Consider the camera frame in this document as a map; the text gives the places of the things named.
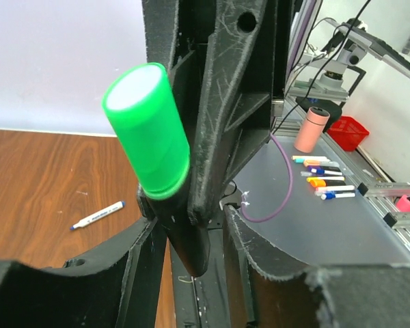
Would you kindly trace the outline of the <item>blue pen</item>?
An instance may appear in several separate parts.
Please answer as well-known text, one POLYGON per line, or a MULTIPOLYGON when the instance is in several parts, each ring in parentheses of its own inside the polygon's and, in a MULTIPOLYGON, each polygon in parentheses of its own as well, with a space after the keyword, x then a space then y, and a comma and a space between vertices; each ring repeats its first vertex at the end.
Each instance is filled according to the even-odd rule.
POLYGON ((121 209, 123 209, 125 206, 125 202, 124 201, 119 201, 116 202, 115 204, 112 204, 104 209, 101 209, 89 216, 84 217, 83 219, 79 220, 77 223, 75 223, 74 225, 72 225, 70 227, 70 230, 76 230, 79 228, 84 228, 114 212, 117 212, 121 209))

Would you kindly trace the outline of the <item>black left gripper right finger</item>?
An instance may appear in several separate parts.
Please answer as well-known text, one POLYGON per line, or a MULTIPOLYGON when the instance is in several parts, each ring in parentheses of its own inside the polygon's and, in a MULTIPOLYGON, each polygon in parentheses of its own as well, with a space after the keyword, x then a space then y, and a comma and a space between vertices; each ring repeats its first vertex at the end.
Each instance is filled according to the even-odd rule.
POLYGON ((410 327, 410 264, 308 265, 223 212, 233 325, 410 327))

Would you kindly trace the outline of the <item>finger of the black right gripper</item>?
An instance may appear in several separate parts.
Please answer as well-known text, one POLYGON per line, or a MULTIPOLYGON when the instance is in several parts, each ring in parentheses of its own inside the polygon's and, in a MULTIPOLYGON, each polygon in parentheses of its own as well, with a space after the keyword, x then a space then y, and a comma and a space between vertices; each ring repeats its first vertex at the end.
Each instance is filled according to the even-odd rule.
POLYGON ((214 217, 226 185, 267 140, 271 98, 271 1, 217 1, 193 143, 193 223, 214 217))
POLYGON ((142 1, 146 55, 162 64, 188 137, 195 135, 211 1, 142 1))

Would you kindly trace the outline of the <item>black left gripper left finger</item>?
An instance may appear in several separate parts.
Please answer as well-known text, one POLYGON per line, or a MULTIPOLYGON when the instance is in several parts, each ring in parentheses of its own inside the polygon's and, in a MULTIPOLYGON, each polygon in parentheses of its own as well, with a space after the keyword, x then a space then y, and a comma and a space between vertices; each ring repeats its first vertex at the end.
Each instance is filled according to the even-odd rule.
POLYGON ((0 260, 0 327, 153 327, 157 228, 141 218, 62 268, 0 260))

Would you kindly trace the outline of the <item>green highlighter cap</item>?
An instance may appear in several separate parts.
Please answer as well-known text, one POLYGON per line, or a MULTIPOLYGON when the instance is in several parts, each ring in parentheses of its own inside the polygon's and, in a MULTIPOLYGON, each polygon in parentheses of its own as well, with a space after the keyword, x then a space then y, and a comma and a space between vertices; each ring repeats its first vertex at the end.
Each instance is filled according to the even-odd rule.
POLYGON ((165 67, 152 62, 126 71, 102 108, 144 193, 154 200, 174 195, 189 173, 190 146, 165 67))

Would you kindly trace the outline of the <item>black green highlighter pen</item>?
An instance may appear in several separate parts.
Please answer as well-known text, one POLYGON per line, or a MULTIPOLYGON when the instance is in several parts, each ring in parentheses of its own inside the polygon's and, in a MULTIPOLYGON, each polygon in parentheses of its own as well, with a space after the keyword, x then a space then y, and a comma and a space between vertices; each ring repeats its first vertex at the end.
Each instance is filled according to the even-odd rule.
POLYGON ((208 268, 210 240, 205 225, 193 223, 187 205, 191 176, 187 175, 182 186, 172 196, 155 200, 137 188, 137 203, 142 215, 156 219, 163 227, 170 243, 187 272, 193 277, 203 275, 208 268))

